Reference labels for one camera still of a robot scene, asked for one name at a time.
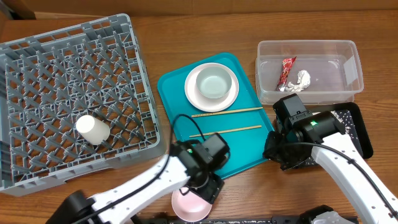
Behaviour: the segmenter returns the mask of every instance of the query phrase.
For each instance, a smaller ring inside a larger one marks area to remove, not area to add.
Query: red wrapper
[[[287,76],[289,75],[290,69],[293,67],[295,60],[296,57],[287,58],[282,61],[282,74],[280,74],[279,78],[279,83],[277,87],[278,91],[285,91]]]

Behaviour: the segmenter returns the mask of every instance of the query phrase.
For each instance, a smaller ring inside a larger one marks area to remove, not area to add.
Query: clear plastic container
[[[298,72],[306,70],[311,85],[300,92],[277,91],[283,59],[296,56],[287,83],[297,84]],[[305,104],[349,102],[363,87],[358,51],[350,40],[270,40],[258,45],[256,88],[263,105],[292,93]]]

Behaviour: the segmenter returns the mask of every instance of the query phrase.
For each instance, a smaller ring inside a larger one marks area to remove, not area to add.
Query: white plate
[[[225,96],[218,99],[209,99],[203,96],[197,87],[196,81],[200,71],[207,67],[220,67],[225,69],[232,78],[231,89]],[[238,78],[227,66],[219,63],[204,63],[194,68],[185,80],[185,96],[188,101],[196,108],[206,112],[222,111],[231,106],[239,93]]]

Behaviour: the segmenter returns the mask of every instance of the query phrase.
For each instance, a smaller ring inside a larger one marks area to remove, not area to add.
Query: pink bowl
[[[186,187],[181,188],[182,192],[186,192]],[[175,214],[186,222],[198,222],[210,213],[212,205],[189,192],[182,195],[179,190],[173,192],[172,206]]]

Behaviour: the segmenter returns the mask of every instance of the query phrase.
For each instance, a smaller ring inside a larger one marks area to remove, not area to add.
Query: white cup
[[[76,121],[77,131],[88,142],[99,145],[103,140],[107,140],[111,134],[111,129],[104,122],[91,115],[83,115]]]

